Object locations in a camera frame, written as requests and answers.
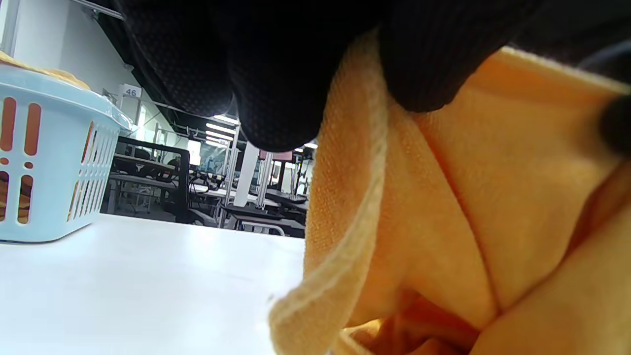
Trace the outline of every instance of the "white tabletop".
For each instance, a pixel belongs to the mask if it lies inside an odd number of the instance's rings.
[[[302,239],[101,215],[50,244],[0,244],[2,355],[274,354],[267,313]]]

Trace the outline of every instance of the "orange towel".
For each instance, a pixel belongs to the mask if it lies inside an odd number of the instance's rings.
[[[63,80],[67,83],[71,83],[73,85],[76,85],[80,88],[84,88],[89,90],[90,87],[84,83],[83,81],[77,79],[74,75],[72,75],[71,73],[68,73],[67,71],[63,71],[63,70],[58,70],[58,69],[38,69],[38,68],[34,68],[32,66],[26,65],[24,63],[18,62],[17,60],[13,59],[11,56],[9,56],[8,54],[6,54],[5,52],[0,52],[0,64],[7,64],[7,65],[11,65],[11,66],[17,66],[19,68],[23,68],[23,69],[27,69],[30,71],[36,71],[38,73],[42,73],[42,74],[46,74],[49,76],[52,76],[55,79],[59,79],[59,80]]]
[[[628,87],[502,49],[411,114],[376,43],[329,91],[278,354],[628,354],[631,164],[597,130]]]

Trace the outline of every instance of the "light blue basket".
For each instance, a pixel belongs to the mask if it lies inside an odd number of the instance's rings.
[[[92,223],[131,120],[101,95],[8,65],[0,104],[0,241],[53,241]]]

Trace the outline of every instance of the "ceiling light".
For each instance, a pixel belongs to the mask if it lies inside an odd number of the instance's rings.
[[[222,114],[218,114],[217,116],[213,116],[213,117],[216,118],[216,119],[220,119],[220,120],[222,120],[224,122],[228,122],[228,123],[232,123],[232,124],[239,124],[239,120],[238,119],[229,118],[229,117],[226,117],[226,116],[224,116]]]
[[[214,147],[220,147],[220,148],[225,148],[226,147],[225,145],[223,145],[221,143],[217,143],[215,141],[210,141],[210,140],[207,140],[206,144],[212,145]]]
[[[216,142],[221,143],[221,144],[223,144],[223,145],[229,145],[229,144],[230,144],[230,141],[227,141],[227,140],[221,140],[221,139],[219,139],[219,138],[206,137],[206,140],[216,141]]]
[[[218,131],[222,131],[222,132],[226,132],[226,133],[232,133],[232,134],[236,133],[236,131],[234,129],[217,126],[216,124],[212,124],[212,123],[206,123],[206,127],[212,128],[212,129],[216,129]]]
[[[211,131],[206,131],[206,134],[209,135],[209,136],[215,136],[215,137],[223,138],[225,140],[233,140],[233,138],[231,136],[220,135],[219,133],[215,133],[215,132],[211,132]]]

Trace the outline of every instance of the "white pillar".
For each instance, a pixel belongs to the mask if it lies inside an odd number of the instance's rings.
[[[239,174],[239,184],[237,185],[237,193],[235,195],[235,206],[243,207],[247,203],[247,195],[250,192],[252,177],[254,176],[254,168],[256,168],[256,160],[259,157],[259,149],[252,143],[247,142],[245,152],[243,153],[243,164],[241,165],[241,173]]]

